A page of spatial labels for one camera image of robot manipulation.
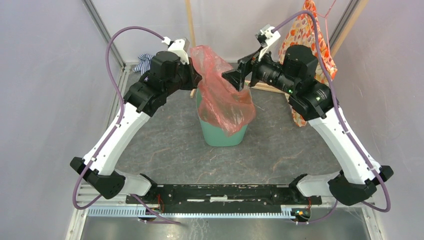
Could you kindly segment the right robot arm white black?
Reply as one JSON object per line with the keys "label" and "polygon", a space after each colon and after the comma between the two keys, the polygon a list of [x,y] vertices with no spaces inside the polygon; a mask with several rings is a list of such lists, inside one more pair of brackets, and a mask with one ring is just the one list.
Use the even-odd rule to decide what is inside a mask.
{"label": "right robot arm white black", "polygon": [[290,46],[282,63],[269,53],[260,57],[256,51],[238,60],[237,68],[225,71],[222,77],[236,90],[245,85],[263,82],[289,96],[289,105],[322,137],[341,170],[333,174],[302,174],[290,183],[289,199],[302,204],[309,197],[334,197],[346,206],[364,203],[393,174],[388,165],[380,165],[350,130],[342,109],[336,107],[331,89],[315,79],[319,63],[312,50],[304,45]]}

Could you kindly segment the green plastic trash bin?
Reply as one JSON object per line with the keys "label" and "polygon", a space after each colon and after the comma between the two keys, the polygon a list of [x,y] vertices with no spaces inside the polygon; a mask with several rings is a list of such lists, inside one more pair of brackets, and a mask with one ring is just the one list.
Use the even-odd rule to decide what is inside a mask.
{"label": "green plastic trash bin", "polygon": [[225,132],[221,128],[203,121],[199,113],[197,115],[200,121],[203,138],[208,145],[212,147],[232,147],[239,145],[243,141],[248,124],[244,125],[241,130],[237,131],[233,135],[226,136]]}

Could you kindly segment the red plastic trash bag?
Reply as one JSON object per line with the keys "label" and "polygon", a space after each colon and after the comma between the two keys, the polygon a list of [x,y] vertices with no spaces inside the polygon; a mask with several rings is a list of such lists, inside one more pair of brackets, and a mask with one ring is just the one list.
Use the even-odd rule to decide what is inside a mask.
{"label": "red plastic trash bag", "polygon": [[222,129],[227,137],[234,135],[256,117],[250,90],[244,87],[237,91],[222,77],[222,73],[233,68],[211,47],[192,47],[190,56],[194,69],[202,77],[197,86],[202,97],[197,110],[200,119]]}

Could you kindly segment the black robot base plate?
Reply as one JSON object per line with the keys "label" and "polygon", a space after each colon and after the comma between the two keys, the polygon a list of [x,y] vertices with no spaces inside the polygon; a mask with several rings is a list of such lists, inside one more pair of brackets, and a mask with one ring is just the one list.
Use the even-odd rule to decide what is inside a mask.
{"label": "black robot base plate", "polygon": [[140,197],[145,204],[163,204],[166,214],[279,213],[281,206],[320,205],[320,196],[306,197],[283,184],[162,184]]}

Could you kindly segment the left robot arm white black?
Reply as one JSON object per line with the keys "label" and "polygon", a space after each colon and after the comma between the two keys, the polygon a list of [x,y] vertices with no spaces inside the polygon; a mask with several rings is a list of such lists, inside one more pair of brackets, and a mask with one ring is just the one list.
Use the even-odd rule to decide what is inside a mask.
{"label": "left robot arm white black", "polygon": [[132,84],[123,97],[124,112],[119,112],[98,143],[84,156],[74,157],[70,167],[105,199],[118,194],[135,194],[145,204],[157,198],[154,182],[143,174],[116,170],[123,151],[139,129],[178,90],[191,91],[201,75],[191,58],[181,59],[170,51],[160,51],[150,69]]}

